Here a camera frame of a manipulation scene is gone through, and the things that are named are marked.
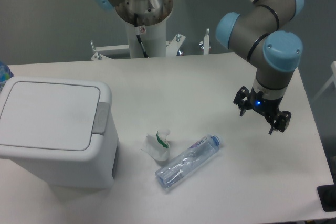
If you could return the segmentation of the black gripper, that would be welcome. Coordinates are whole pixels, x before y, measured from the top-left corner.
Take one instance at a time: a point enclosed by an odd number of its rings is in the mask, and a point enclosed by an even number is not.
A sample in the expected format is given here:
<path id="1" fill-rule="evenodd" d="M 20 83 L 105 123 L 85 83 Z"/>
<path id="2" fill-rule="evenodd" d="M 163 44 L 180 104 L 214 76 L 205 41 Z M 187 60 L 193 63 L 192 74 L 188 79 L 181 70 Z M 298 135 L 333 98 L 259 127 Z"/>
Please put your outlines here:
<path id="1" fill-rule="evenodd" d="M 283 133 L 291 119 L 291 112 L 289 111 L 279 111 L 279 105 L 283 97 L 279 99 L 265 99 L 262 98 L 259 93 L 254 90 L 249 92 L 249 90 L 242 86 L 234 98 L 233 103 L 240 109 L 240 116 L 243 116 L 247 110 L 252 109 L 264 116 L 267 121 L 271 121 L 271 128 L 269 130 L 269 135 L 272 135 L 273 131 L 279 131 Z"/>

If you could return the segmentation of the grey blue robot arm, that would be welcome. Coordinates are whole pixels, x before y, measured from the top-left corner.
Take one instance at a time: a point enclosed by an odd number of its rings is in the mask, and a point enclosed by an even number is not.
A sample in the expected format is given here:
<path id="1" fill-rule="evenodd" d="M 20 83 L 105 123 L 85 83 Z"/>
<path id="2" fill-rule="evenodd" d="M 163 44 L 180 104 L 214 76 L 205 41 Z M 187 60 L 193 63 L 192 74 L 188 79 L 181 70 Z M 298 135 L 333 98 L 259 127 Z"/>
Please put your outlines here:
<path id="1" fill-rule="evenodd" d="M 166 20 L 172 0 L 95 0 L 104 10 L 115 10 L 127 28 L 133 58 L 174 57 L 166 43 Z M 217 41 L 257 69 L 251 89 L 240 88 L 234 103 L 241 113 L 253 110 L 270 124 L 271 131 L 287 129 L 291 113 L 279 109 L 298 67 L 303 44 L 298 36 L 281 30 L 304 7 L 305 0 L 250 0 L 254 9 L 243 16 L 226 14 L 215 31 Z"/>

